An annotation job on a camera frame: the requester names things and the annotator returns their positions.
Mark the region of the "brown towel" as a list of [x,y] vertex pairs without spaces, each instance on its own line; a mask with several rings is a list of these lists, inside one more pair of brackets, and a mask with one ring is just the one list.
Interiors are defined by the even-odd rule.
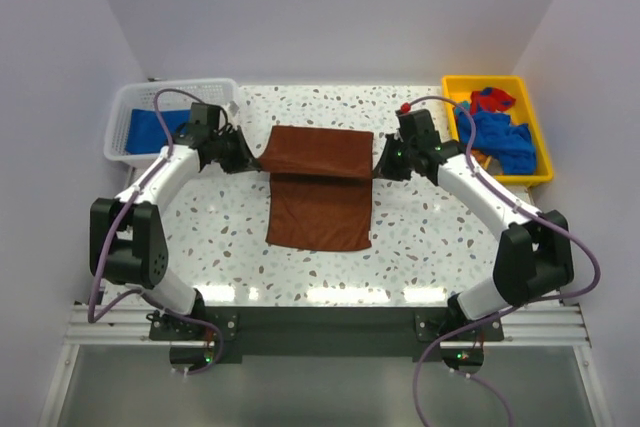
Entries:
[[369,131],[274,126],[259,157],[270,182],[266,242],[325,252],[370,248],[373,140]]

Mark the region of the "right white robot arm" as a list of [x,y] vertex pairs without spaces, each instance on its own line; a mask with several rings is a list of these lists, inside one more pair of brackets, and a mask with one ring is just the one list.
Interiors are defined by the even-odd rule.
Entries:
[[448,299],[441,333],[468,339],[480,329],[481,319],[573,281],[568,222],[561,213],[543,213],[486,177],[460,142],[441,140],[428,110],[404,107],[396,116],[399,128],[385,137],[375,177],[404,181],[418,174],[428,179],[469,208],[498,242],[491,274]]

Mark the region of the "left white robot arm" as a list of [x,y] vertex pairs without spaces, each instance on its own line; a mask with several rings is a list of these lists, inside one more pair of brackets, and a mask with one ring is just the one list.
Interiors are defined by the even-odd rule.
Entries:
[[169,267],[162,213],[211,164],[227,174],[257,171],[260,165],[242,130],[219,105],[195,100],[187,122],[166,136],[166,145],[137,181],[116,197],[98,198],[91,205],[88,320],[95,323],[108,312],[97,306],[97,296],[101,284],[109,282],[173,317],[175,331],[193,340],[211,323],[200,292]]

